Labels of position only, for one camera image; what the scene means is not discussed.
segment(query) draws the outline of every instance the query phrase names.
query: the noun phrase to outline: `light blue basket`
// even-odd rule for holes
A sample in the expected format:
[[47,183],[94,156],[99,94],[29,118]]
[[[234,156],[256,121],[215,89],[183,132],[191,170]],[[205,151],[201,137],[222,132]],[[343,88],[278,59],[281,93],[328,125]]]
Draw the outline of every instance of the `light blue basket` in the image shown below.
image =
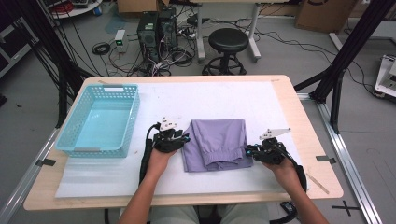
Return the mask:
[[137,85],[88,85],[69,113],[55,148],[70,157],[126,157],[139,104]]

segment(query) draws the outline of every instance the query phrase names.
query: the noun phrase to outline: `computer tower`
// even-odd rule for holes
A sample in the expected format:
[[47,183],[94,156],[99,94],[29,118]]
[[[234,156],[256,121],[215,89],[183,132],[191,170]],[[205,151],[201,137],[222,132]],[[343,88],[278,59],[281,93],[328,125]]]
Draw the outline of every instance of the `computer tower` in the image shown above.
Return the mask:
[[160,39],[163,50],[169,51],[177,47],[177,22],[176,9],[174,7],[164,8],[160,12]]
[[159,13],[156,11],[145,11],[137,26],[137,36],[144,61],[152,60],[155,63],[160,61],[158,16]]

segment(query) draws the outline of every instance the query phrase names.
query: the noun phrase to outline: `human arm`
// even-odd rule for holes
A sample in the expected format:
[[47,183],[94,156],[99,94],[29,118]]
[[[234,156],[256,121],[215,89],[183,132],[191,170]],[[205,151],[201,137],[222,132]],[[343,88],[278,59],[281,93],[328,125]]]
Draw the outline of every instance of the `human arm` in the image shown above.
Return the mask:
[[263,165],[274,172],[277,182],[289,194],[302,223],[329,223],[301,187],[291,161],[285,159],[279,165],[267,163]]
[[169,159],[175,153],[175,151],[163,153],[155,148],[152,150],[146,176],[125,208],[125,211],[120,217],[119,224],[147,223],[155,187],[165,171]]

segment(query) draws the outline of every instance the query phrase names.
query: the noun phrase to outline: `human hand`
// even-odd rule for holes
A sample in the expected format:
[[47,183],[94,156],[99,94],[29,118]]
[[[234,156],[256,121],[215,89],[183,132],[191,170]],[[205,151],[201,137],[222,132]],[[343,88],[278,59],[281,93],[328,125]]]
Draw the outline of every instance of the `human hand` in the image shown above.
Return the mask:
[[163,172],[168,165],[169,159],[176,153],[177,151],[172,151],[169,153],[161,152],[156,148],[152,149],[151,155],[148,162],[148,171],[146,176],[154,176],[160,178]]
[[290,193],[290,191],[294,189],[302,189],[293,163],[291,163],[287,158],[285,158],[279,165],[264,162],[262,164],[274,172],[276,181],[287,193]]

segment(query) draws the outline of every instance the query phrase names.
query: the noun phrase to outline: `wooden tabletop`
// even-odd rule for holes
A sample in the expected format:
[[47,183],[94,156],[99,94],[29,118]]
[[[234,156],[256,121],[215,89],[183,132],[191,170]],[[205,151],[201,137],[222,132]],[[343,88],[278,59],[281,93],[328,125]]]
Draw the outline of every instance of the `wooden tabletop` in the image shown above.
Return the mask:
[[[324,156],[325,152],[306,115],[303,106],[294,91],[288,77],[281,75],[265,76],[213,76],[213,77],[95,77],[87,79],[83,87],[92,83],[166,83],[166,82],[227,82],[227,81],[271,81],[286,121],[293,130],[292,138],[299,152],[310,190],[311,199],[340,198],[343,190],[327,161],[317,161],[316,156]],[[96,197],[96,198],[62,198],[56,199],[55,193],[62,179],[67,156],[52,148],[47,159],[55,160],[54,166],[43,166],[27,196],[26,210],[55,210],[76,208],[110,208],[124,207],[130,196]],[[255,203],[271,201],[287,201],[286,193],[227,193],[197,195],[154,196],[152,205],[182,204],[219,204],[219,203]]]

